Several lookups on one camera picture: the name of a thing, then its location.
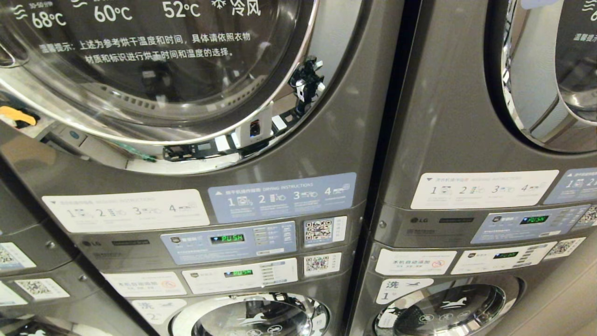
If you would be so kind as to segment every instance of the white sticker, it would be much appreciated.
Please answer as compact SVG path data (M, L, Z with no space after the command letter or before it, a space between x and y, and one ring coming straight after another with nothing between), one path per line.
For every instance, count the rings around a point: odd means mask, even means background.
M412 209L482 209L537 204L558 170L498 173L425 173Z
M19 270L35 266L35 263L14 243L0 243L0 271Z
M442 275L455 256L456 251L395 252L382 249L375 271L386 276Z
M52 278L15 280L34 300L67 298L70 295Z
M209 225L199 191L43 196L72 233L161 230Z
M587 239L587 237L561 240L556 244L556 246L553 247L551 251L549 251L549 253L547 253L543 259L546 260L560 258L562 256L569 256L585 239Z
M134 300L131 304L149 323L160 325L186 306L186 301L183 299Z
M306 256L303 258L304 276L338 272L341 259L341 252Z
M537 265L554 245L556 242L464 251L451 274L493 272Z
M187 294L175 272L116 273L104 274L104 277L123 297L167 297Z
M27 304L22 297L0 281L0 307Z
M406 294L417 291L433 284L430 278L398 278L386 279L381 283L376 303L388 304Z
M296 258L183 271L193 294L230 292L298 281Z

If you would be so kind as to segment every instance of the gray metal panel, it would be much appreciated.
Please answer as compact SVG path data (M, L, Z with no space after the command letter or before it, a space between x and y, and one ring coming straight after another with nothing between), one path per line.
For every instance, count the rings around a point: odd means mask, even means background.
M485 79L487 7L487 0L424 2L381 183L385 203L409 209L426 172L559 169L560 178L597 165L596 154L532 147L500 121Z

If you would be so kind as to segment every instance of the qr code sticker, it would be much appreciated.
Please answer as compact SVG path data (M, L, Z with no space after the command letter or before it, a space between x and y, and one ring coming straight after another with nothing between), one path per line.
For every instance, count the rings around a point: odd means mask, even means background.
M597 222L597 206L591 206L578 220L578 224L594 224Z
M308 240L309 242L315 242L317 240L332 238L332 225L333 221L331 219L306 222L304 224L305 240Z
M308 256L305 258L307 272L325 271L330 266L330 256Z

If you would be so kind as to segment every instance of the instruction label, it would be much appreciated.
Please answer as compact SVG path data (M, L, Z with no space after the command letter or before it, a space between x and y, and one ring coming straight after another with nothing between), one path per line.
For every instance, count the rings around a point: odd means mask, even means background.
M386 279L381 283L375 302L378 304L388 304L406 294L418 291L432 284L433 279L431 278Z
M131 304L147 322L160 325L186 306L186 301L183 299L134 300Z
M296 258L183 271L193 294L229 292L298 281Z
M209 225L199 191L43 196L72 233L162 230Z
M211 204L221 224L348 209L356 173L287 181L211 187Z
M442 275L455 256L456 251L403 252L381 249L375 271L386 276Z
M464 251L451 274L492 272L537 265L554 245L556 242Z
M597 168L567 170L543 204L597 199Z
M35 263L14 243L0 243L0 271L33 268Z
M104 274L123 297L167 297L186 295L175 272Z
M537 204L558 170L496 173L425 173L412 209L482 209Z
M22 297L0 281L0 307L27 304Z

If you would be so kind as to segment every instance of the washing machine door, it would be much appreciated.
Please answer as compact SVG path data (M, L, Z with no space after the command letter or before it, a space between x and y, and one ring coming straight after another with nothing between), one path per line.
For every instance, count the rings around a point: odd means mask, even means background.
M330 321L317 300L288 293L258 293L201 301L171 322L173 336L316 336Z
M377 336L467 336L514 305L520 284L512 276L480 276L410 293L375 319Z
M498 21L505 118L544 148L596 151L597 3L510 0Z

